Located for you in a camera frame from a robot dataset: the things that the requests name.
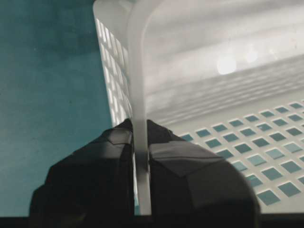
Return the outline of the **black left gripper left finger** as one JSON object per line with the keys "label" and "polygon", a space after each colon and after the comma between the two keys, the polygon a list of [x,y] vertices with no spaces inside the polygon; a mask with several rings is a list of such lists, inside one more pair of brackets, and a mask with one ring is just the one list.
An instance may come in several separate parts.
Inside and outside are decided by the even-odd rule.
{"label": "black left gripper left finger", "polygon": [[125,119],[52,165],[29,214],[134,214],[133,127]]}

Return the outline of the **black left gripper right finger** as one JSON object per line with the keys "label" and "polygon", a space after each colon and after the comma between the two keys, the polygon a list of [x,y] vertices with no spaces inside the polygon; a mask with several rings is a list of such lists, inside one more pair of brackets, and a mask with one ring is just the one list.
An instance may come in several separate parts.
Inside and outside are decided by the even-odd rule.
{"label": "black left gripper right finger", "polygon": [[147,121],[152,213],[155,217],[252,218],[255,193],[223,157]]}

